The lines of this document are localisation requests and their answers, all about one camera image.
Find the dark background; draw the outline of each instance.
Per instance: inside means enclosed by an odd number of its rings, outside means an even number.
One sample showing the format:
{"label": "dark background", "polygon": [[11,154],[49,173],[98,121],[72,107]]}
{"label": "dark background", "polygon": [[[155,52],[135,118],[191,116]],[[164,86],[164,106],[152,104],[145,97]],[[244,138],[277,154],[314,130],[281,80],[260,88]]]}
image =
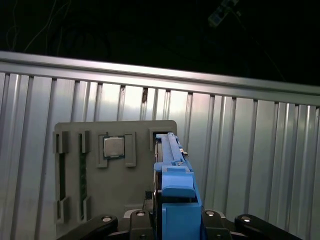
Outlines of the dark background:
{"label": "dark background", "polygon": [[308,3],[240,0],[239,19],[230,13],[217,28],[208,17],[220,0],[69,3],[56,1],[26,49],[54,0],[2,0],[0,49],[319,85],[319,17]]}

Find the corrugated metal wall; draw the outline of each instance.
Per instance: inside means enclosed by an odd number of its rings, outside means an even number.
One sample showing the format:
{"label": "corrugated metal wall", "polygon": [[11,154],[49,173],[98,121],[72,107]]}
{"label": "corrugated metal wall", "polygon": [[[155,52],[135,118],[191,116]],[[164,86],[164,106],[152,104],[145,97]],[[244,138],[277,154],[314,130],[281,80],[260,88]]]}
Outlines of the corrugated metal wall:
{"label": "corrugated metal wall", "polygon": [[207,209],[320,238],[317,106],[104,82],[0,73],[0,239],[55,238],[56,123],[126,120],[176,121]]}

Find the metal screw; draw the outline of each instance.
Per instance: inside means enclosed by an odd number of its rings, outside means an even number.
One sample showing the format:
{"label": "metal screw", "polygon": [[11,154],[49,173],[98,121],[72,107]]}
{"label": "metal screw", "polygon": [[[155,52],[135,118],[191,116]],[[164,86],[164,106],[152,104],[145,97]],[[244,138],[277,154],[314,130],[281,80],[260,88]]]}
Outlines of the metal screw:
{"label": "metal screw", "polygon": [[243,221],[245,221],[246,223],[249,223],[249,222],[251,221],[251,218],[250,218],[250,217],[247,217],[247,216],[243,216],[243,217],[241,217],[241,219],[242,219]]}
{"label": "metal screw", "polygon": [[107,223],[107,222],[111,221],[111,217],[109,217],[109,216],[104,216],[104,217],[102,218],[102,221],[105,222],[105,223]]}
{"label": "metal screw", "polygon": [[209,217],[213,217],[215,215],[213,211],[206,211],[205,214],[207,214]]}
{"label": "metal screw", "polygon": [[142,217],[142,216],[145,215],[145,212],[144,212],[144,211],[138,211],[138,212],[136,213],[136,215],[139,216],[139,217]]}

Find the gray plastic tab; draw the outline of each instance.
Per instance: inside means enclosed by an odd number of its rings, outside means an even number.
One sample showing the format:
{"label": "gray plastic tab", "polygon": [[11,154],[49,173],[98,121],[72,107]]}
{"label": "gray plastic tab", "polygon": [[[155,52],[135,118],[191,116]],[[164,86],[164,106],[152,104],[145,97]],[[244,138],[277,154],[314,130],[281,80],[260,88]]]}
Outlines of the gray plastic tab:
{"label": "gray plastic tab", "polygon": [[90,131],[80,131],[82,135],[82,153],[88,153],[90,151]]}
{"label": "gray plastic tab", "polygon": [[124,135],[125,142],[125,166],[135,167],[136,166],[136,133],[128,132]]}
{"label": "gray plastic tab", "polygon": [[61,201],[56,202],[56,223],[66,224],[69,220],[69,198],[65,197]]}
{"label": "gray plastic tab", "polygon": [[68,152],[68,132],[53,132],[53,152],[55,154],[64,154]]}
{"label": "gray plastic tab", "polygon": [[96,156],[96,167],[97,168],[107,168],[108,160],[104,158],[104,138],[108,136],[108,132],[99,132],[97,137],[95,137],[94,145],[98,146],[96,148],[97,156]]}
{"label": "gray plastic tab", "polygon": [[83,205],[83,215],[81,211],[78,211],[78,220],[80,223],[85,223],[91,219],[91,198],[86,197],[83,202],[79,202],[79,205]]}
{"label": "gray plastic tab", "polygon": [[174,133],[176,129],[170,126],[158,126],[158,127],[149,127],[149,149],[153,151],[155,149],[155,134],[167,134]]}

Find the horizontal metal bar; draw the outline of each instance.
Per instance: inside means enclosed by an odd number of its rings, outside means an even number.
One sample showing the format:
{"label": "horizontal metal bar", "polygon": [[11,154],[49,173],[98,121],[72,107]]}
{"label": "horizontal metal bar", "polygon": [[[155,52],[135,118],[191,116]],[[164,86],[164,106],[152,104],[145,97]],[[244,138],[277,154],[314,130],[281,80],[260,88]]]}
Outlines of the horizontal metal bar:
{"label": "horizontal metal bar", "polygon": [[319,96],[311,93],[299,94],[283,91],[271,91],[269,89],[258,90],[240,84],[237,86],[223,86],[215,85],[214,82],[203,83],[190,82],[187,80],[176,81],[165,78],[114,74],[106,72],[90,72],[78,69],[54,68],[50,66],[33,66],[0,62],[0,72],[61,79],[84,80],[89,82],[120,84],[146,88],[178,90],[193,93],[205,93],[211,95],[222,95],[303,105],[318,106],[320,102]]}
{"label": "horizontal metal bar", "polygon": [[268,89],[291,93],[304,93],[320,95],[320,87],[295,83],[285,83],[252,79],[245,77],[233,77],[209,73],[171,70],[155,67],[117,64],[110,62],[98,62],[62,57],[41,56],[25,53],[0,51],[0,62],[32,65],[39,67],[77,69],[94,72],[126,74],[152,78],[175,79],[193,83],[210,83],[223,86],[242,88]]}

